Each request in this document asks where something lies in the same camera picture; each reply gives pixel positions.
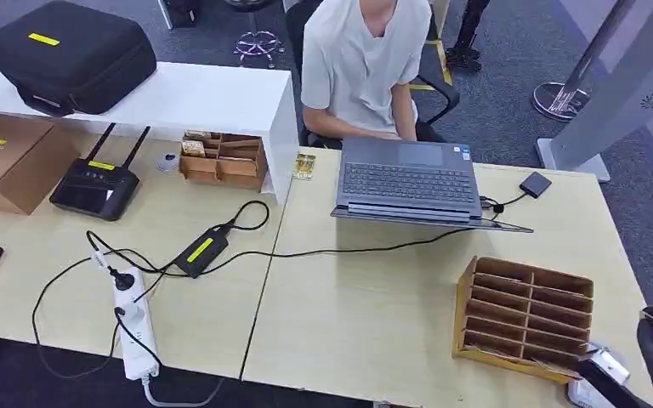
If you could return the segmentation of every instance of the white power strip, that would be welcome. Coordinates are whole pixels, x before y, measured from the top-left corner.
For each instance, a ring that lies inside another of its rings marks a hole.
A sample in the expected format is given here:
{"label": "white power strip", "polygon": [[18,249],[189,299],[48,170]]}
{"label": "white power strip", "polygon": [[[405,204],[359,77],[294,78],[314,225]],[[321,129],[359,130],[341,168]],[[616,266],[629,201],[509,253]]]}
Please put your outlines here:
{"label": "white power strip", "polygon": [[[136,303],[133,302],[141,293],[144,293],[144,280],[141,271],[131,268],[123,273],[134,277],[133,285],[127,291],[120,291],[114,285],[114,303],[116,307],[122,308],[126,312],[122,316],[122,322],[128,330],[146,347],[156,353],[156,341],[154,332],[151,330],[149,304],[146,302],[145,297],[142,297]],[[121,339],[126,378],[140,380],[150,374],[153,377],[158,376],[159,365],[154,357],[136,343],[121,327],[119,327],[119,337]]]}

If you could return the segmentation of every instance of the stool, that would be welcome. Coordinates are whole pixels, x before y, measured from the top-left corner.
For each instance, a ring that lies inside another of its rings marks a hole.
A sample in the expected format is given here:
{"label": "stool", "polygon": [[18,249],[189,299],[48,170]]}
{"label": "stool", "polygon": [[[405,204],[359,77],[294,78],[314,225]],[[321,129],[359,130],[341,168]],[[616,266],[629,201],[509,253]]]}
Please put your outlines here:
{"label": "stool", "polygon": [[269,31],[259,31],[257,28],[256,12],[263,9],[275,0],[225,0],[239,13],[249,13],[249,31],[236,42],[234,54],[240,54],[239,65],[244,59],[253,55],[266,55],[269,59],[269,68],[274,68],[274,59],[271,56],[275,50],[284,52],[284,47],[276,34]]}

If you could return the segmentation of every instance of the cardboard box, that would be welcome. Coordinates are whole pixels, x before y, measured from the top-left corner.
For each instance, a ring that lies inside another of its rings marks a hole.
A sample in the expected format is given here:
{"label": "cardboard box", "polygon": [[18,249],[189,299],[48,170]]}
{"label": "cardboard box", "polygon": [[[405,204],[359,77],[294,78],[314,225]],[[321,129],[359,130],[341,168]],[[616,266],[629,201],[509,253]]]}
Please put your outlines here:
{"label": "cardboard box", "polygon": [[579,276],[474,257],[457,284],[452,355],[557,383],[579,378],[592,296]]}
{"label": "cardboard box", "polygon": [[77,157],[53,123],[0,115],[0,210],[31,214]]}
{"label": "cardboard box", "polygon": [[186,156],[182,151],[179,171],[184,178],[261,190],[268,170],[261,138],[219,133],[212,137],[201,139],[206,157]]}

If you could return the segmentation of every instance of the white cable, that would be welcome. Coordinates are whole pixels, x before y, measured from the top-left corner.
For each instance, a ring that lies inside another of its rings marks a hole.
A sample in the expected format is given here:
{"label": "white cable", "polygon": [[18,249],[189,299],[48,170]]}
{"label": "white cable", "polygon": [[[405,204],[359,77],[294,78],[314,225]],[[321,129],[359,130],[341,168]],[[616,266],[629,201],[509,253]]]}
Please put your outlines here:
{"label": "white cable", "polygon": [[144,386],[144,394],[146,395],[146,399],[151,402],[153,406],[158,406],[160,408],[197,408],[199,406],[204,406],[210,402],[212,402],[213,397],[216,396],[216,394],[219,392],[219,389],[221,388],[221,384],[224,382],[224,379],[220,379],[219,383],[216,385],[216,388],[214,391],[212,391],[211,395],[209,395],[209,398],[203,400],[202,402],[159,402],[154,399],[154,397],[151,395],[151,390],[149,389],[149,383],[151,379],[150,376],[142,377],[141,378],[141,384]]}

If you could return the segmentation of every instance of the laptop keyboard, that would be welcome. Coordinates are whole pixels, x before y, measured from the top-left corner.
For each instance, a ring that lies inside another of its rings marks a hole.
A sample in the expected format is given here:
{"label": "laptop keyboard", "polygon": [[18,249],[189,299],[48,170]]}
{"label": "laptop keyboard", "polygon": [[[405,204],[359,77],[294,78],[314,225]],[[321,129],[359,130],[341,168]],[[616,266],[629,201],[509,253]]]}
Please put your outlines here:
{"label": "laptop keyboard", "polygon": [[469,180],[468,172],[347,163],[344,174],[344,193],[474,202]]}

